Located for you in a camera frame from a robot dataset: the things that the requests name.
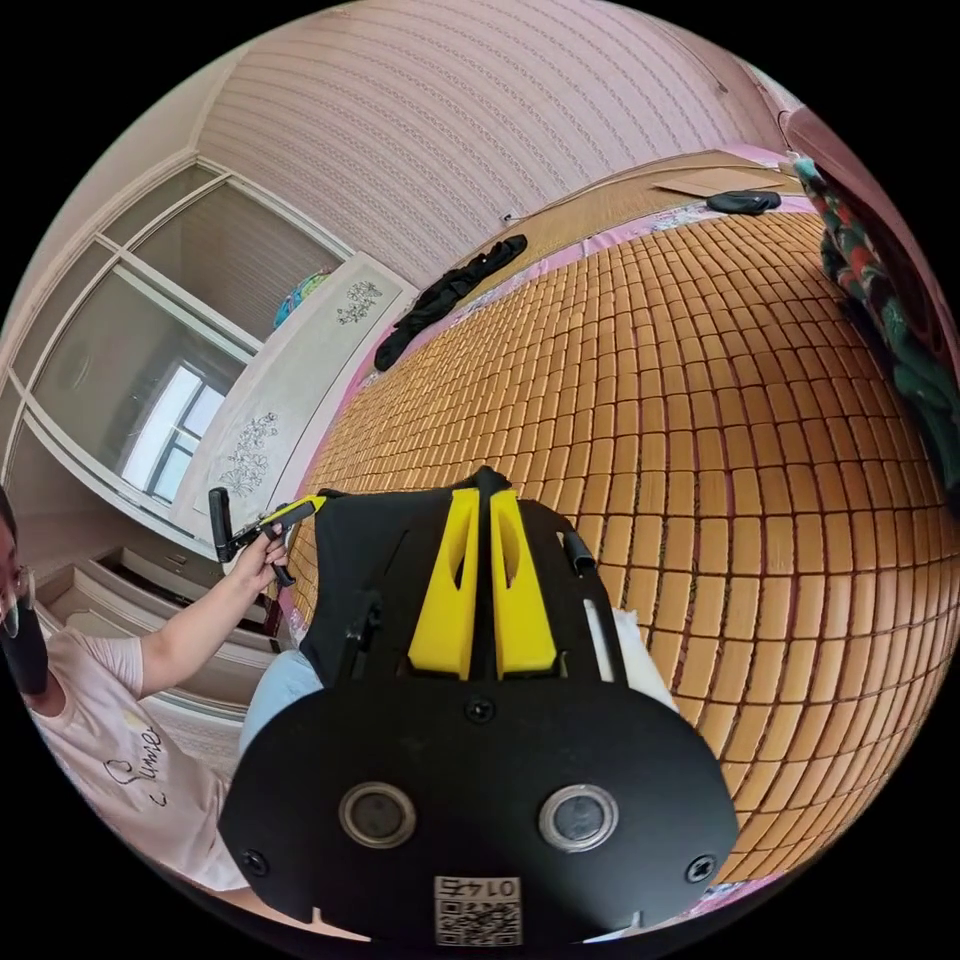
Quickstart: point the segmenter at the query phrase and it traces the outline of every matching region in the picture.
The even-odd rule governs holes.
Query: light blue pants
[[[250,741],[281,711],[301,697],[323,689],[316,670],[299,650],[285,650],[264,671],[253,692],[240,731],[239,756]]]

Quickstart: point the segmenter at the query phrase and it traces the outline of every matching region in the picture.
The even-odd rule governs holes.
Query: white cloth
[[[73,785],[144,856],[209,890],[248,886],[217,831],[229,786],[185,754],[139,703],[139,638],[101,640],[76,630],[47,643],[66,706],[33,713]]]

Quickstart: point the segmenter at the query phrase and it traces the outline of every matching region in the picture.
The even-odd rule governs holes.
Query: hand
[[[274,524],[273,532],[277,534],[277,539],[271,540],[265,533],[261,533],[241,552],[236,566],[227,575],[244,589],[253,592],[254,596],[263,593],[273,583],[273,564],[281,567],[287,565],[287,548],[279,539],[283,527],[279,523]]]

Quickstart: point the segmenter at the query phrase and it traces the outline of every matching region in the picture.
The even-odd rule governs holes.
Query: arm
[[[192,677],[223,645],[250,605],[273,580],[271,564],[286,564],[286,548],[266,535],[240,554],[236,566],[209,593],[144,637],[140,698]]]

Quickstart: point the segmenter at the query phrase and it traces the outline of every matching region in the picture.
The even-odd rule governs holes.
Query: eyeglasses
[[[29,567],[18,567],[0,593],[0,619],[11,638],[20,632],[18,601],[23,601],[24,606],[32,610],[35,592],[33,571]]]

